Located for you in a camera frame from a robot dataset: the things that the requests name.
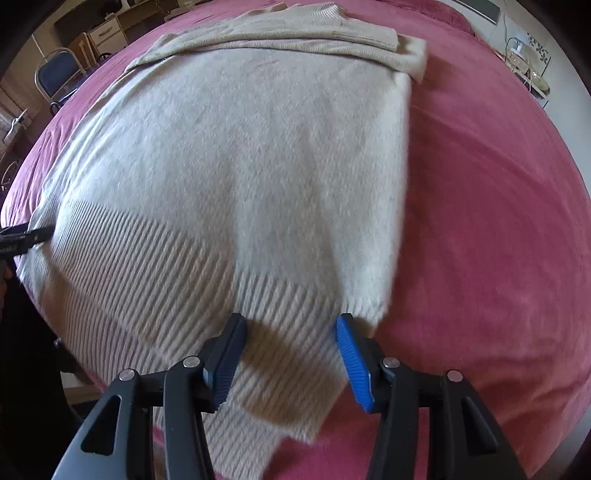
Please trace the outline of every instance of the pink bedsheet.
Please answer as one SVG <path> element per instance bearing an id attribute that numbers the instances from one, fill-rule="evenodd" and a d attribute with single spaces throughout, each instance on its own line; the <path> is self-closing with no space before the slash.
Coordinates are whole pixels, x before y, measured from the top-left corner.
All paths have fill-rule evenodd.
<path id="1" fill-rule="evenodd" d="M 161 34 L 273 3 L 214 0 L 110 59 L 33 148 L 2 224 L 28 220 L 72 129 Z M 354 17 L 425 38 L 431 52 L 413 87 L 404 241 L 376 337 L 414 368 L 461 369 L 532 474 L 591 398 L 591 205 L 582 178 L 544 111 L 487 46 L 454 25 L 457 17 L 449 21 L 453 14 L 424 15 L 426 0 L 423 13 L 410 0 L 339 3 Z M 285 441 L 266 478 L 364 478 L 377 421 L 345 389 L 318 442 Z"/>

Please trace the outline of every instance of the blue gripper pad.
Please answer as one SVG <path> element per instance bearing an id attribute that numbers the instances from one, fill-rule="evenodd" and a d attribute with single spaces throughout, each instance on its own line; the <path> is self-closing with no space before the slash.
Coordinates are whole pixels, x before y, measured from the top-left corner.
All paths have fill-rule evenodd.
<path id="1" fill-rule="evenodd" d="M 239 313 L 232 313 L 203 367 L 203 381 L 212 392 L 215 410 L 228 397 L 245 343 L 246 319 Z"/>
<path id="2" fill-rule="evenodd" d="M 336 319 L 336 342 L 347 370 L 355 400 L 367 413 L 375 411 L 374 383 L 379 376 L 379 367 L 367 348 L 366 339 L 355 330 L 355 321 L 350 313 Z"/>

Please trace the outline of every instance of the drawer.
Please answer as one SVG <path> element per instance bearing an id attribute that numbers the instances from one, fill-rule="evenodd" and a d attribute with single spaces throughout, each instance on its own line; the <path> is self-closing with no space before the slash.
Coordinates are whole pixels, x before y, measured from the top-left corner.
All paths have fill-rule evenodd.
<path id="1" fill-rule="evenodd" d="M 127 46 L 127 39 L 122 31 L 118 31 L 115 35 L 111 35 L 106 40 L 103 40 L 96 46 L 99 54 L 103 53 L 117 53 Z"/>
<path id="2" fill-rule="evenodd" d="M 119 22 L 117 22 L 116 18 L 111 18 L 108 22 L 99 25 L 90 32 L 90 37 L 93 43 L 98 46 L 101 42 L 104 42 L 107 38 L 115 35 L 119 31 L 121 31 Z"/>

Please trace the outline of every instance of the blue chair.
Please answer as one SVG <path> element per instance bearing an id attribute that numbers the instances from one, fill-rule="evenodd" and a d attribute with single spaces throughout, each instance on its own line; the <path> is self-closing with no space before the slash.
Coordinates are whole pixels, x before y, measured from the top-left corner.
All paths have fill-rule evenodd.
<path id="1" fill-rule="evenodd" d="M 35 71 L 35 85 L 50 103 L 54 115 L 55 106 L 59 110 L 84 80 L 84 68 L 69 48 L 52 51 Z"/>

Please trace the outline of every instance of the beige sweater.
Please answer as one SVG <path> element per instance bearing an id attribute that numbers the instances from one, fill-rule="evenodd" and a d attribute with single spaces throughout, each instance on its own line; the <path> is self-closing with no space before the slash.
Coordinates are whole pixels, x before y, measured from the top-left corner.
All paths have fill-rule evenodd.
<path id="1" fill-rule="evenodd" d="M 229 401 L 205 418 L 231 480 L 260 478 L 285 435 L 314 440 L 346 384 L 335 317 L 372 331 L 388 308 L 408 74 L 425 62 L 423 41 L 333 4 L 168 35 L 47 177 L 31 227 L 56 232 L 18 274 L 105 382 L 197 352 L 230 312 L 249 319 Z"/>

